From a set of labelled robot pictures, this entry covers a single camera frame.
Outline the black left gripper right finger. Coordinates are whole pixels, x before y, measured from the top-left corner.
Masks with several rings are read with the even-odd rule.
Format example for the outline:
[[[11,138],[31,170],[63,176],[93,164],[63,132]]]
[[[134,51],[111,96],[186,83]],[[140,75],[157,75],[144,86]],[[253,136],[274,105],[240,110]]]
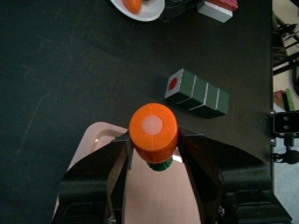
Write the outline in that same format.
[[[188,129],[177,148],[193,191],[200,224],[290,224],[272,187],[269,168],[241,149]]]

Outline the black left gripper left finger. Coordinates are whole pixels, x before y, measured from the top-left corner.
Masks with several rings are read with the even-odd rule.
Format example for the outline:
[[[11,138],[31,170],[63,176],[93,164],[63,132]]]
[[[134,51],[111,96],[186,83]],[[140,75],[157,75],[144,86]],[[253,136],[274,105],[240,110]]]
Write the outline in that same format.
[[[50,224],[125,224],[125,184],[133,146],[127,133],[65,172]]]

